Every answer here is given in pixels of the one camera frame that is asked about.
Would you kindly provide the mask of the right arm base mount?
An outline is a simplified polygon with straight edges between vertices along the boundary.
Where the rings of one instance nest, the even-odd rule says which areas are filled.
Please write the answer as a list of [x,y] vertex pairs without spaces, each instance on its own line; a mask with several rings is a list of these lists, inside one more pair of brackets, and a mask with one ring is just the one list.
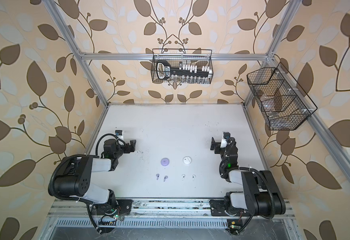
[[225,200],[210,200],[211,215],[213,217],[237,217],[243,209],[234,208]]

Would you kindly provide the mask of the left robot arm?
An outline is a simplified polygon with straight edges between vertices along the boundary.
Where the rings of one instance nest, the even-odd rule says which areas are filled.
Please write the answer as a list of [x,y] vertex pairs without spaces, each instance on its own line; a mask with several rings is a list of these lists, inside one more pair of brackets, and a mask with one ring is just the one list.
[[52,173],[48,193],[63,201],[82,202],[87,207],[95,206],[109,215],[120,209],[114,191],[91,182],[93,173],[115,171],[119,158],[136,150],[136,140],[124,141],[123,131],[101,136],[94,155],[64,157]]

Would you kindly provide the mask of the black tool in basket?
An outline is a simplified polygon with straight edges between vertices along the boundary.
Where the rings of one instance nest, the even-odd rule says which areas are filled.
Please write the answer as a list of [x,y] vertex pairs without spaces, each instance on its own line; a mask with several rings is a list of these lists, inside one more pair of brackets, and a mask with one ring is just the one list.
[[178,61],[173,64],[166,60],[159,60],[154,64],[153,72],[160,80],[196,81],[212,79],[214,71],[209,65],[202,65],[204,61],[191,64]]

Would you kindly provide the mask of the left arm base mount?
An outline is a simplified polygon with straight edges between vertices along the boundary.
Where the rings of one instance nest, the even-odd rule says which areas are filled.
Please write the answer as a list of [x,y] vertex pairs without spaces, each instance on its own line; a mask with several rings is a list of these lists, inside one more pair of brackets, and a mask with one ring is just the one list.
[[116,205],[109,204],[96,204],[93,205],[93,210],[95,210],[96,215],[126,215],[132,210],[132,199],[116,199]]

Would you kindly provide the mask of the white earbud charging case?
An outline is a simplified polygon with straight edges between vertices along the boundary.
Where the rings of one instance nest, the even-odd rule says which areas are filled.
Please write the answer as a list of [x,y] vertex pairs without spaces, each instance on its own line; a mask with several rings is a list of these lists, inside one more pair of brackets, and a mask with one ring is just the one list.
[[185,165],[190,165],[190,164],[192,163],[192,158],[189,157],[189,156],[184,157],[184,158],[183,158],[183,163],[184,163]]

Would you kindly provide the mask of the purple earbud charging case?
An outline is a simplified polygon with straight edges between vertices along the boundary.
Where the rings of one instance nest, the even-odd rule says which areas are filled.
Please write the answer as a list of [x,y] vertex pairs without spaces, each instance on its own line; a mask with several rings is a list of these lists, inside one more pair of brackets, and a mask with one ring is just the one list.
[[170,164],[170,160],[168,159],[168,158],[163,158],[163,159],[161,159],[161,165],[163,166],[163,167],[166,167],[166,166],[168,166]]

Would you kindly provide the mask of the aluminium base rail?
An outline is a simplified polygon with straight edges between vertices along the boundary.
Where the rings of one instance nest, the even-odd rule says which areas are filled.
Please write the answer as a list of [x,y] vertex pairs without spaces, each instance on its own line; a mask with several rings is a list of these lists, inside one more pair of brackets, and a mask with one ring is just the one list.
[[244,223],[249,212],[226,214],[211,207],[209,199],[135,198],[131,203],[119,200],[122,209],[112,217],[91,210],[89,218],[83,203],[56,200],[48,218],[57,227],[89,227],[92,221],[102,228],[159,228],[159,229],[227,229]]

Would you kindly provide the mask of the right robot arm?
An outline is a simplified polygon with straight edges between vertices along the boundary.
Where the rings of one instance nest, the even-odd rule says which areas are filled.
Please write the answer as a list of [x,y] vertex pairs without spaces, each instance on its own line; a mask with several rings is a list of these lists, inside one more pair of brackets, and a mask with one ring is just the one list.
[[272,219],[276,215],[285,214],[285,201],[272,173],[239,166],[235,138],[227,135],[221,142],[212,139],[211,150],[221,157],[220,177],[243,189],[240,192],[227,192],[222,201],[210,200],[212,216],[236,217],[249,214]]

